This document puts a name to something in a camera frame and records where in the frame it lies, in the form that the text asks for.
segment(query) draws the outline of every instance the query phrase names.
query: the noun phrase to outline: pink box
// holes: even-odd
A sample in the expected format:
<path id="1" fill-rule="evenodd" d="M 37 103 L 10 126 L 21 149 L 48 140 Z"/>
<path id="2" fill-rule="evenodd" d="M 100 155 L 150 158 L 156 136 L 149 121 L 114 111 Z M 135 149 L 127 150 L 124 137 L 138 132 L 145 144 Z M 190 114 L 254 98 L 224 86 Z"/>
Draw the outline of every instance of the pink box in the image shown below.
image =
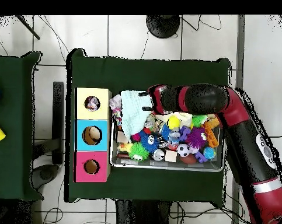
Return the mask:
<path id="1" fill-rule="evenodd" d="M 87 173 L 85 170 L 85 163 L 89 160 L 99 165 L 95 174 Z M 108 151 L 78 151 L 74 169 L 74 182 L 106 182 L 110 174 L 109 153 Z"/>

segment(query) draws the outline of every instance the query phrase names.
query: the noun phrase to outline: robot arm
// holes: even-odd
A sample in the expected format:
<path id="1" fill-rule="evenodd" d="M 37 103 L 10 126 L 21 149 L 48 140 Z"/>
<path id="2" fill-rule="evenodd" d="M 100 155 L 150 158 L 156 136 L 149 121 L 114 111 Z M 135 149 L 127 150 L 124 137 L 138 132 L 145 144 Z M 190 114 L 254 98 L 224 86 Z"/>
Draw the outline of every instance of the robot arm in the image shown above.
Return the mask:
<path id="1" fill-rule="evenodd" d="M 197 84 L 148 89 L 154 111 L 214 113 L 225 129 L 228 162 L 250 211 L 253 224 L 282 224 L 282 184 L 270 148 L 237 93 L 229 87 Z"/>

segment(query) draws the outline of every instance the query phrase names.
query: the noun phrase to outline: light blue towel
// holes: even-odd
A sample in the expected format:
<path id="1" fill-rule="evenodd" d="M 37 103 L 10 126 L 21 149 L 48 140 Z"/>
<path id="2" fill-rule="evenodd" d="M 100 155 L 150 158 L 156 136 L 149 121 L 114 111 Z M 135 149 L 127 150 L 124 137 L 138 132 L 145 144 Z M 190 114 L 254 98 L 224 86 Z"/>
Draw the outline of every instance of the light blue towel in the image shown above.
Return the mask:
<path id="1" fill-rule="evenodd" d="M 151 113 L 144 111 L 142 107 L 152 107 L 150 95 L 139 96 L 144 91 L 122 91 L 122 129 L 131 142 L 130 136 L 139 133 L 146 122 L 146 118 Z"/>

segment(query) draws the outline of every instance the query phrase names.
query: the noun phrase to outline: green cloth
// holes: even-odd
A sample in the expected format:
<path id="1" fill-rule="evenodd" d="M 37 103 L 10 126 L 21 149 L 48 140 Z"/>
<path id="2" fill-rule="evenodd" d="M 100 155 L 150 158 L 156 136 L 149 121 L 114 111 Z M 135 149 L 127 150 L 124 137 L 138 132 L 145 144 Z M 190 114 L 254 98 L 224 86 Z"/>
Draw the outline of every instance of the green cloth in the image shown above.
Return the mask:
<path id="1" fill-rule="evenodd" d="M 40 58 L 31 52 L 22 58 L 0 56 L 0 198 L 39 200 L 31 187 L 32 71 Z"/>
<path id="2" fill-rule="evenodd" d="M 72 134 L 75 87 L 108 88 L 114 96 L 122 90 L 146 90 L 160 83 L 173 86 L 194 83 L 227 85 L 230 66 L 227 59 L 209 62 L 88 58 L 83 56 L 82 49 L 72 50 L 67 59 L 72 75 L 68 74 L 67 80 L 67 99 L 71 94 L 71 125 L 66 133 L 66 137 L 70 137 L 70 147 L 66 146 L 66 151 L 72 152 L 69 157 L 69 181 L 65 178 L 65 184 L 69 183 L 69 188 L 65 189 L 66 198 L 212 201 L 218 206 L 222 205 L 223 170 L 213 173 L 112 167 L 106 183 L 74 183 Z"/>

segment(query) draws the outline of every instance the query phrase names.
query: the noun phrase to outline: blue box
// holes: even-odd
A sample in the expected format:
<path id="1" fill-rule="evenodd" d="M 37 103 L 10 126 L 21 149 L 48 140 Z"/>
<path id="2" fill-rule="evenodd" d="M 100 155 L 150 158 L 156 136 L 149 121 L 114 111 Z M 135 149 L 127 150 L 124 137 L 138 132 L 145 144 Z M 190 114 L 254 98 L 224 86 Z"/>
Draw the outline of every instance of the blue box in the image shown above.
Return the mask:
<path id="1" fill-rule="evenodd" d="M 109 143 L 109 121 L 108 120 L 77 120 L 77 151 L 108 151 Z M 101 140 L 96 145 L 88 145 L 83 140 L 85 128 L 97 127 L 102 134 Z"/>

